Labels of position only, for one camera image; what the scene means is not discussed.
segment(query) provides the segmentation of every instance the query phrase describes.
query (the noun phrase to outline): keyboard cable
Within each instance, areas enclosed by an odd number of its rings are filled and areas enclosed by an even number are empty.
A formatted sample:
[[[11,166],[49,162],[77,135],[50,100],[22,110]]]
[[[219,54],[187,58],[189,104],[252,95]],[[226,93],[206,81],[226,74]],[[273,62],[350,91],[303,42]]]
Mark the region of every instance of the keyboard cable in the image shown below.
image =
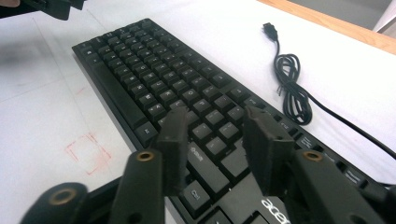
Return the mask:
[[[343,122],[346,126],[350,127],[363,137],[370,140],[372,143],[380,147],[386,153],[388,153],[394,160],[396,160],[396,153],[383,143],[372,137],[370,134],[351,123],[347,119],[339,116],[329,108],[321,104],[315,97],[313,97],[308,91],[297,84],[297,79],[300,75],[300,61],[294,54],[281,54],[280,44],[277,37],[277,31],[274,25],[271,23],[265,23],[263,25],[264,33],[272,41],[276,42],[276,56],[274,58],[274,69],[276,78],[280,83],[279,89],[277,90],[279,95],[282,91],[286,92],[285,100],[283,102],[283,113],[296,122],[299,125],[307,125],[312,120],[312,109],[309,104],[311,99],[319,108],[332,115],[334,118]]]

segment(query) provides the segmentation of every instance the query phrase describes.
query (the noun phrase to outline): white table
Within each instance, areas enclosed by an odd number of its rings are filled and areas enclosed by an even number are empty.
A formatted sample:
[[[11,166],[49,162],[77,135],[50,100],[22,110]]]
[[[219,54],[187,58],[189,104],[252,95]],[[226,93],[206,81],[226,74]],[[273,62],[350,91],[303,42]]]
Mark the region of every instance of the white table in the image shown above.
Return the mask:
[[[323,104],[396,148],[396,56],[252,0],[95,0],[69,21],[41,12],[0,20],[0,218],[18,223],[63,182],[97,189],[119,177],[133,148],[76,63],[71,47],[144,18],[196,49],[278,110],[272,61],[297,54],[299,83]],[[312,105],[305,127],[373,179],[396,183],[396,162]]]

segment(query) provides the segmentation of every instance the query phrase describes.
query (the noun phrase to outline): key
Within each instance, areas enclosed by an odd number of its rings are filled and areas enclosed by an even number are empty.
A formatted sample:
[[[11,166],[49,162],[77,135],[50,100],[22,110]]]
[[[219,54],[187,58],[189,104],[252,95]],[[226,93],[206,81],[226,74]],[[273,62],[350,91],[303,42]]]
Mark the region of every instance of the key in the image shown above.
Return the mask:
[[[202,186],[196,181],[192,181],[184,190],[180,200],[186,206],[192,217],[197,218],[210,205],[209,195]]]
[[[194,142],[189,144],[187,158],[190,171],[212,197],[227,192],[230,181]]]
[[[148,147],[149,143],[155,136],[157,136],[158,132],[150,122],[146,122],[142,126],[138,127],[134,131],[134,134],[136,134],[137,139],[139,139],[143,147]]]
[[[238,147],[221,161],[221,167],[224,174],[236,184],[249,172],[246,151]]]
[[[212,136],[213,131],[204,123],[192,130],[192,138],[201,145],[207,142]]]
[[[209,157],[214,161],[223,155],[227,149],[227,145],[225,145],[225,143],[219,137],[212,139],[205,145],[205,147]]]
[[[230,145],[241,136],[241,132],[235,125],[228,122],[218,130],[218,135],[227,145]]]

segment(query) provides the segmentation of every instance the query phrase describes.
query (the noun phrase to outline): black keyboard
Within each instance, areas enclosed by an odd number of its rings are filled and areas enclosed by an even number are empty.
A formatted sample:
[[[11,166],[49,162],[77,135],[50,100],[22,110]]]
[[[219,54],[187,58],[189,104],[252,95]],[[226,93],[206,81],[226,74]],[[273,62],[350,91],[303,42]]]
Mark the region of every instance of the black keyboard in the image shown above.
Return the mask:
[[[137,150],[149,146],[167,112],[187,106],[189,151],[183,196],[170,200],[186,223],[289,223],[277,197],[262,197],[242,148],[244,106],[270,113],[295,148],[328,156],[351,185],[382,192],[373,179],[287,119],[254,92],[145,19],[73,47]]]

